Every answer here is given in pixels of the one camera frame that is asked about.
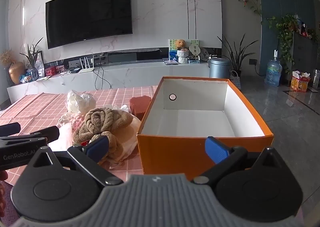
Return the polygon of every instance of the open box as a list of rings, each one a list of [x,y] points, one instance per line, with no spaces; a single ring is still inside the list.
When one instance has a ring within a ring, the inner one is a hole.
[[[138,129],[144,174],[185,173],[214,165],[204,149],[213,136],[227,146],[262,151],[273,134],[228,79],[163,77]]]

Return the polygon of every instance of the purple fabric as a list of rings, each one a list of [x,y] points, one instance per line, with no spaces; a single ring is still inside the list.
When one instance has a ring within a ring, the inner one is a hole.
[[[1,221],[4,223],[5,226],[11,226],[19,219],[19,216],[13,207],[10,197],[11,189],[13,186],[5,181],[1,181],[1,184],[4,185],[5,188],[4,200],[7,203],[7,206],[4,210],[4,217],[1,218]]]

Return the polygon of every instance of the pink tablecloth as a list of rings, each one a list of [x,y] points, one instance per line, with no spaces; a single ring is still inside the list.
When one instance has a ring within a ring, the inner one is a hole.
[[[123,88],[110,90],[86,91],[91,93],[97,101],[97,107],[107,104],[122,106],[127,104],[132,97],[147,95],[153,97],[157,86]],[[19,122],[21,131],[18,135],[28,134],[36,130],[56,125],[58,119],[67,112],[66,94],[41,93],[37,95],[26,95],[4,112],[0,114],[0,125]],[[109,170],[108,163],[102,165]],[[7,182],[15,185],[17,179],[23,172],[25,166],[8,170]],[[142,174],[142,167],[138,149],[125,160],[122,165],[111,170],[113,174],[126,181],[129,174]]]

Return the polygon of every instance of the blue water bottle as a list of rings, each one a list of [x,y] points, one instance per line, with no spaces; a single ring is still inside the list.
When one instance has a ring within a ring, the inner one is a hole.
[[[278,61],[278,50],[275,50],[274,59],[268,62],[266,78],[264,82],[268,85],[278,87],[282,72],[282,66]]]

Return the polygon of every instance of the flat screen tv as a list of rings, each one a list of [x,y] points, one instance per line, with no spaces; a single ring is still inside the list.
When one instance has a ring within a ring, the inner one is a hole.
[[[45,4],[48,49],[132,34],[131,0],[51,0]]]

